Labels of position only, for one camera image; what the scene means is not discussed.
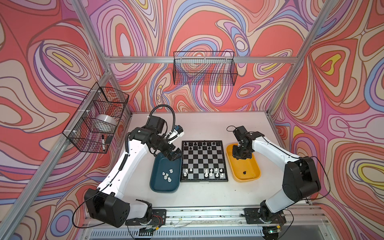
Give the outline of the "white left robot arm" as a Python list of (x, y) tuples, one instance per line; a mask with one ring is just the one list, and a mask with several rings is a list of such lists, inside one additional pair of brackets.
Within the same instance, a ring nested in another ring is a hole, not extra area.
[(84, 203), (92, 219), (104, 224), (121, 227), (127, 220), (140, 219), (149, 222), (152, 218), (152, 204), (139, 199), (125, 202), (124, 190), (139, 162), (150, 152), (160, 151), (170, 161), (182, 156), (181, 150), (173, 144), (182, 137), (184, 130), (177, 125), (169, 137), (162, 137), (154, 129), (137, 127), (125, 141), (125, 151), (108, 176), (93, 190), (85, 193)]

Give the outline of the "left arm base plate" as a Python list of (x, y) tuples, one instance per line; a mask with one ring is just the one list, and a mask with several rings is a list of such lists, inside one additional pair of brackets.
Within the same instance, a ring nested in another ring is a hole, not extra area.
[(166, 209), (149, 210), (143, 218), (126, 220), (126, 226), (161, 227), (166, 223)]

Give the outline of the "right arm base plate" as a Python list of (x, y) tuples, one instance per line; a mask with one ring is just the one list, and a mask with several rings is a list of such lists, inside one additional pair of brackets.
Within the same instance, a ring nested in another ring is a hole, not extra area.
[(271, 213), (264, 208), (244, 208), (241, 217), (246, 219), (247, 224), (277, 224), (284, 225), (287, 221), (283, 211)]

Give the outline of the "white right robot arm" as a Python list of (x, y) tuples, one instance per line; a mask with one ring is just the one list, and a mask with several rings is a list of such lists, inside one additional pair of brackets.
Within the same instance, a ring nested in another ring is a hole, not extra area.
[(321, 190), (321, 182), (315, 161), (300, 157), (275, 145), (260, 132), (249, 132), (244, 126), (235, 127), (233, 133), (238, 144), (233, 146), (232, 156), (247, 160), (257, 152), (272, 161), (283, 172), (282, 187), (273, 196), (262, 201), (255, 215), (261, 222), (270, 223), (287, 207)]

